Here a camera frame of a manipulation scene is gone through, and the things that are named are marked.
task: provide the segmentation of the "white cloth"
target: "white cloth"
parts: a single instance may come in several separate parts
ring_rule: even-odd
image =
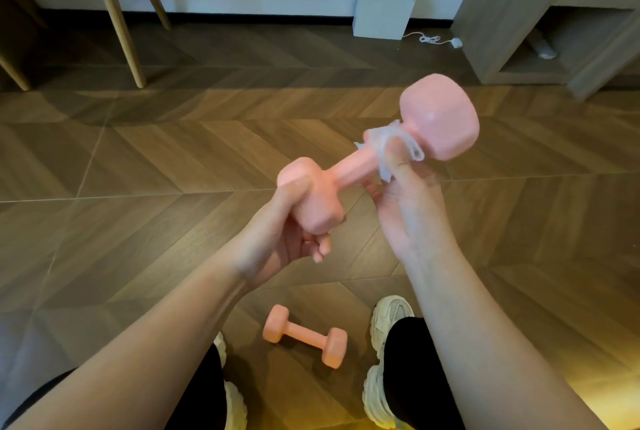
[[[369,140],[367,140],[366,143],[355,143],[358,149],[363,148],[364,145],[370,145],[376,152],[380,166],[380,178],[385,182],[391,180],[391,170],[389,170],[385,163],[385,147],[387,146],[387,142],[395,136],[404,142],[406,149],[411,154],[412,160],[424,160],[424,151],[422,151],[418,142],[416,142],[410,134],[400,128],[400,120],[396,120],[388,126],[371,128],[369,130]]]

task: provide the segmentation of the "pink dumbbell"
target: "pink dumbbell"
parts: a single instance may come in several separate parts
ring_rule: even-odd
[[[400,96],[401,128],[409,133],[426,156],[449,160],[476,142],[480,126],[474,105],[452,79],[431,74],[409,86]],[[293,209],[302,228],[314,235],[328,232],[344,217],[338,192],[378,170],[378,158],[370,145],[355,151],[329,170],[307,157],[294,160],[278,174],[278,185],[309,175],[311,191]]]
[[[347,352],[347,333],[344,330],[334,327],[323,336],[290,322],[289,309],[282,305],[274,305],[264,324],[262,337],[276,344],[283,334],[322,349],[322,362],[329,368],[338,369]]]

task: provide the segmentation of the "right hand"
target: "right hand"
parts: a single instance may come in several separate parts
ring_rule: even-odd
[[[445,250],[458,249],[447,218],[442,189],[424,163],[411,162],[404,143],[392,138],[385,150],[391,182],[378,185],[365,180],[382,231],[406,269],[420,266]]]

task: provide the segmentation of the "dumbbell handle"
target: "dumbbell handle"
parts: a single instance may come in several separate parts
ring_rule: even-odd
[[[318,349],[324,349],[324,346],[326,345],[326,336],[312,331],[311,329],[307,329],[306,327],[294,324],[293,322],[287,322],[284,333],[287,336],[315,346]]]
[[[401,123],[400,127],[415,138],[406,123]],[[371,145],[367,144],[340,160],[327,172],[335,179],[336,189],[342,190],[374,174],[378,168],[378,155]]]

